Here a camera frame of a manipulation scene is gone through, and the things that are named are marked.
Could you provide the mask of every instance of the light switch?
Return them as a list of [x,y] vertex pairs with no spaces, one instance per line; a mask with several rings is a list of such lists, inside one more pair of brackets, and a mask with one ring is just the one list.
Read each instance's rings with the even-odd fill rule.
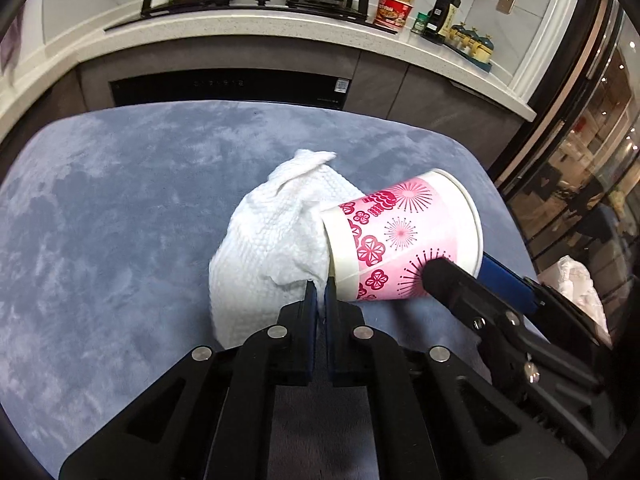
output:
[[513,9],[513,5],[515,3],[516,0],[499,0],[498,5],[495,8],[505,14],[511,14],[511,10]]

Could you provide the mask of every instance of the white plastic bag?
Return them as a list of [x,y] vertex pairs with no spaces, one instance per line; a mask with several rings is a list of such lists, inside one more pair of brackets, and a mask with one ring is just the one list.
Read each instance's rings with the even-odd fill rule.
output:
[[320,212],[363,196],[325,165],[335,153],[298,150],[234,211],[209,264],[211,313],[218,341],[240,345],[304,298],[313,280],[321,301],[329,246]]
[[607,317],[587,267],[569,256],[563,256],[543,271],[538,279],[573,302],[609,336]]

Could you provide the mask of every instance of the paper towel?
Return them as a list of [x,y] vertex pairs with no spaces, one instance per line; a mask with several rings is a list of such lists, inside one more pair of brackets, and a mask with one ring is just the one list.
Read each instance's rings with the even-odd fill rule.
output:
[[276,323],[313,280],[321,300],[329,247],[320,212],[363,196],[325,165],[331,152],[298,150],[238,205],[209,264],[216,336],[225,348]]

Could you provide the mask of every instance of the cabinet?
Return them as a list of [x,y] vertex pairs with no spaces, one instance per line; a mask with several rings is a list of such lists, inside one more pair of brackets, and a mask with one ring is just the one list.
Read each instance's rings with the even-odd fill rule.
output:
[[213,36],[151,43],[82,63],[89,110],[113,108],[110,83],[141,75],[203,68],[289,70],[351,80],[360,51],[333,43],[271,36]]
[[488,169],[524,120],[499,104],[410,66],[386,117],[457,140]]
[[[88,109],[101,110],[114,107],[111,82],[209,68],[267,69],[348,79],[351,83],[344,111],[452,137],[473,153],[485,169],[523,122],[516,114],[471,90],[404,61],[295,38],[183,38],[114,52],[82,63],[78,72]],[[302,90],[305,85],[300,83],[298,88]]]

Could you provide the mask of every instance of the pink paper cup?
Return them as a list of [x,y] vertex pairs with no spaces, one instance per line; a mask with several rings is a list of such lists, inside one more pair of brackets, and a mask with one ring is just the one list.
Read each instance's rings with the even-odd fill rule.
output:
[[341,301],[426,296],[421,271],[445,257],[478,276],[482,226],[468,191],[443,170],[322,212]]

